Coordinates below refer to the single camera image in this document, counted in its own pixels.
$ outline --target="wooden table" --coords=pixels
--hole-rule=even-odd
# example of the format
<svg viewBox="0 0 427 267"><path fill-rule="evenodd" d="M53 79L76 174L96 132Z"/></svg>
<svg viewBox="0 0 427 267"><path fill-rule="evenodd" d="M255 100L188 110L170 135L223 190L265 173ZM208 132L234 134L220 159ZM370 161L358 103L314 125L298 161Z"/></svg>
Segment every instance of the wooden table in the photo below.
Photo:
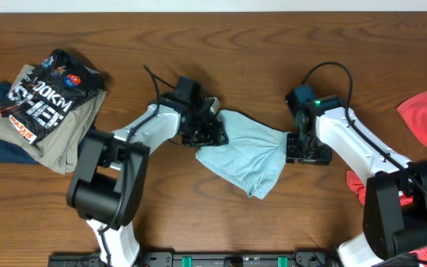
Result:
<svg viewBox="0 0 427 267"><path fill-rule="evenodd" d="M399 153L427 158L396 112L427 90L427 13L0 14L0 81L12 82L23 64L38 64L57 47L77 50L109 73L96 120L103 131L133 121L154 98L143 63L169 82L197 79L224 109L293 131L285 94L315 64L339 61L354 74L351 106L359 118ZM310 81L318 96L346 97L337 67L318 70ZM363 207L336 154L328 167L286 165L258 200L211 173L194 153L166 143L150 158L134 220L144 247L291 251L332 248L361 232ZM98 248L65 203L70 177L0 164L0 266L44 266L53 252Z"/></svg>

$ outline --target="gray fabric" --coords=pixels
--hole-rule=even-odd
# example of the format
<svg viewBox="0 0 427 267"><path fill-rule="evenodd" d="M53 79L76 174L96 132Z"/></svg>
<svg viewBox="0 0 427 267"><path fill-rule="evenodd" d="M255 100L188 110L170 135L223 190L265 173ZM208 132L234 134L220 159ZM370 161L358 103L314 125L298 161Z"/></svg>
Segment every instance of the gray fabric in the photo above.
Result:
<svg viewBox="0 0 427 267"><path fill-rule="evenodd" d="M32 69L33 67L25 65L13 85L20 82ZM106 92L99 89L95 98L71 111L57 129L35 145L29 144L11 121L0 115L0 139L22 147L52 171L60 174L75 171L78 161L77 147L99 112L105 96Z"/></svg>

